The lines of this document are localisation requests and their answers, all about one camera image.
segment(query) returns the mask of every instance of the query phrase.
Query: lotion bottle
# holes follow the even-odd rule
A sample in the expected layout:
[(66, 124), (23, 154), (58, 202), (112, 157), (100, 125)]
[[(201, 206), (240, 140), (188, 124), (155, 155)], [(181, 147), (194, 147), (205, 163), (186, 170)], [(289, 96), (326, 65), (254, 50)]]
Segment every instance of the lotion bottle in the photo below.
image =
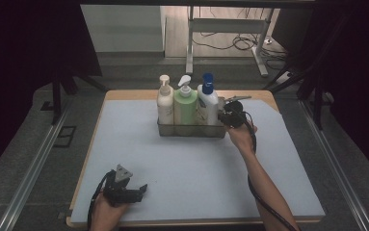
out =
[(159, 124), (174, 124), (173, 116), (173, 88), (169, 85), (170, 77), (168, 75), (160, 76), (161, 87), (157, 95), (157, 112)]
[(204, 83), (198, 86), (197, 119), (200, 125), (219, 125), (218, 95), (213, 86), (213, 75), (205, 73)]
[(174, 124), (175, 125), (195, 125), (197, 92), (188, 85), (191, 77), (183, 75), (178, 86), (179, 90), (174, 91)]

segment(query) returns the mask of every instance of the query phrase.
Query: tabletop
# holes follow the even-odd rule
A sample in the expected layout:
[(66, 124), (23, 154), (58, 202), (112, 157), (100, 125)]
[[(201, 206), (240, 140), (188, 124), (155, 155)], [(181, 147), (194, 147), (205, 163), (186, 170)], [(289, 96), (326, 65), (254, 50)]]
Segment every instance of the tabletop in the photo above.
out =
[[(324, 211), (278, 113), (272, 94), (267, 90), (217, 90), (217, 94), (225, 98), (251, 96), (252, 100), (245, 100), (245, 110), (261, 113), (253, 114), (253, 119), (260, 124), (257, 155), (271, 153), (259, 155), (262, 166), (290, 202), (297, 221), (319, 221)], [(131, 212), (123, 216), (120, 226), (261, 222), (247, 182), (231, 180), (232, 177), (243, 179), (247, 172), (242, 158), (233, 155), (236, 149), (229, 137), (159, 137), (155, 131), (156, 96), (157, 90), (108, 91), (69, 208), (73, 212), (71, 217), (66, 218), (67, 225), (86, 227), (85, 207), (92, 197), (92, 188), (97, 187), (98, 182), (95, 179), (98, 181), (98, 178), (102, 178), (106, 169), (112, 167), (114, 160), (137, 174), (132, 177), (130, 182), (134, 183), (130, 183), (130, 187), (137, 188), (148, 183), (144, 200), (132, 206)], [(140, 108), (145, 114), (138, 113), (134, 117), (124, 113), (131, 111), (132, 107)], [(124, 122), (129, 119), (134, 119), (135, 122)], [(192, 145), (186, 144), (183, 151), (179, 148), (183, 143)], [(286, 175), (295, 180), (285, 181), (282, 177)], [(190, 185), (191, 191), (182, 189)], [(200, 203), (205, 206), (195, 211), (190, 209)]]

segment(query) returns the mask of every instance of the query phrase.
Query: wooden table edge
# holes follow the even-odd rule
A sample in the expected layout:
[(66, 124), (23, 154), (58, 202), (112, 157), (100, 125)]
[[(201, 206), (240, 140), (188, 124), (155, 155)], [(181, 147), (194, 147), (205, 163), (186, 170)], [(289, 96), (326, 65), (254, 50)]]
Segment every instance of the wooden table edge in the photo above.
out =
[[(106, 100), (155, 100), (157, 98), (157, 92), (158, 90), (109, 90), (106, 95), (105, 98), (103, 100), (103, 104), (102, 104), (102, 108), (100, 110), (100, 114), (99, 117), (97, 119), (96, 125), (94, 127), (94, 131), (92, 134), (92, 138), (91, 138), (91, 143), (89, 145), (89, 149), (88, 149), (88, 153), (87, 156), (85, 158), (85, 162), (83, 164), (82, 170), (81, 170), (81, 174), (79, 176), (79, 180), (78, 180), (78, 184), (76, 185), (76, 189), (75, 192), (73, 194), (72, 197), (72, 201), (70, 203), (69, 206), (69, 210), (72, 211), (73, 207), (76, 203), (76, 197), (77, 194), (79, 192), (80, 189), (80, 185), (81, 185), (81, 181), (83, 178), (83, 175), (85, 174), (85, 168), (86, 165), (88, 163), (90, 154), (91, 154), (91, 148), (92, 148), (92, 144), (94, 142), (94, 136), (96, 134), (96, 130), (97, 130), (97, 126), (98, 126), (98, 121), (100, 121), (101, 116), (102, 116), (102, 112), (103, 112), (103, 107), (104, 107), (104, 102)], [(272, 93), (268, 90), (217, 90), (217, 95), (218, 96), (222, 96), (224, 98), (229, 98), (229, 97), (233, 97), (233, 96), (251, 96), (251, 99), (260, 99), (262, 101), (264, 101), (265, 103), (267, 103), (269, 106), (271, 106), (274, 110), (276, 110), (277, 112), (279, 112), (278, 107), (277, 107), (277, 103), (274, 99), (274, 96), (272, 95)], [(71, 228), (86, 228), (86, 223), (72, 223), (70, 221), (70, 217), (71, 215), (66, 216), (66, 224), (67, 226), (71, 227)], [(314, 217), (301, 217), (298, 222), (318, 222), (320, 220)], [(232, 219), (232, 220), (227, 220), (227, 219), (223, 219), (221, 221), (204, 221), (203, 224), (242, 224), (242, 223), (257, 223), (259, 221), (256, 220), (252, 220), (252, 221), (237, 221), (237, 219)], [(147, 223), (142, 223), (142, 222), (121, 222), (120, 226), (156, 226), (156, 225), (178, 225), (178, 224), (173, 224), (173, 223), (166, 223), (166, 222), (158, 222), (157, 224), (155, 224), (157, 222), (152, 222), (149, 221)], [(194, 223), (197, 224), (201, 224), (199, 223), (199, 220), (188, 220), (187, 221), (180, 221), (178, 222), (182, 225), (194, 225)]]

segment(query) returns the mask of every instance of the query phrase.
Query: blue bottle cap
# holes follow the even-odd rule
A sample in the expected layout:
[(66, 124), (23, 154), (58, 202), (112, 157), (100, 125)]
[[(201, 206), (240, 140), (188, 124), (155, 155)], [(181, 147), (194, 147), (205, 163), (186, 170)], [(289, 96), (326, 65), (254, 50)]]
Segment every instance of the blue bottle cap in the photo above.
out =
[(204, 84), (202, 85), (202, 93), (211, 94), (214, 91), (214, 86), (212, 84), (214, 77), (211, 73), (205, 73), (202, 78), (204, 79)]

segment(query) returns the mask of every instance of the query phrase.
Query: black curtain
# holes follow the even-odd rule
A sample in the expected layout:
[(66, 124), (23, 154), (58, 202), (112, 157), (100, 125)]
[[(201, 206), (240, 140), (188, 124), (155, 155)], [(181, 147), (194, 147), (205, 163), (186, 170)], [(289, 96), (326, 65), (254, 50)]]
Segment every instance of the black curtain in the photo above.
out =
[(358, 1), (325, 65), (331, 111), (369, 160), (369, 1)]
[(101, 75), (77, 1), (0, 1), (0, 156), (28, 114), (35, 90), (69, 66)]

